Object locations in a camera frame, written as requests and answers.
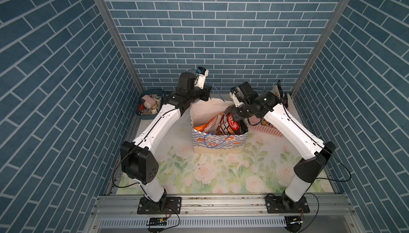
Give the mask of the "white checkered paper bag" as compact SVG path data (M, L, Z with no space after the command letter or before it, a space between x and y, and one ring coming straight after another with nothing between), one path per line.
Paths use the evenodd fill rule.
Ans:
M213 98L191 106L193 148L197 154L227 154L241 152L249 129L243 120L234 121L231 101Z

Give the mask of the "dark red condiment packet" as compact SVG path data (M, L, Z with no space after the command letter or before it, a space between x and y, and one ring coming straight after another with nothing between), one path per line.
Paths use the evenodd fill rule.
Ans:
M230 114L229 107L224 111L224 115L217 128L218 136L243 135L248 133L249 129L243 120L234 122Z

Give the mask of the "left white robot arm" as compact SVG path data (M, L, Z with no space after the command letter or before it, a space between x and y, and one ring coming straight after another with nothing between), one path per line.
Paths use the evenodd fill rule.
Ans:
M176 90L169 94L150 125L133 141L125 141L120 148L121 170L134 179L149 201L161 203L165 189L157 179L159 163L155 153L165 134L196 100L208 101L212 86Z

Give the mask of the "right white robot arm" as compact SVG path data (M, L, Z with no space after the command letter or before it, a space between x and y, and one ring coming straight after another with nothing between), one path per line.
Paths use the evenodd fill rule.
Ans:
M295 165L290 184L282 198L292 203L299 202L327 164L335 145L314 136L287 111L282 100L272 92L246 95L238 89L230 91L234 105L231 114L234 121L256 116L276 127L297 149L301 160Z

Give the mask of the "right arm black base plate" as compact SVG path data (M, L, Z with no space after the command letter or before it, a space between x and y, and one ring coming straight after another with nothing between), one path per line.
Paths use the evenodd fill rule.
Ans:
M265 197L267 212L271 213L310 213L307 199L303 196L298 202L292 201L288 197L267 194Z

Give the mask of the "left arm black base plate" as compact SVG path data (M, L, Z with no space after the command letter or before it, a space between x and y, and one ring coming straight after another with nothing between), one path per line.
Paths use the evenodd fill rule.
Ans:
M138 205L137 214L180 214L181 206L181 197L165 196L159 202L142 197Z

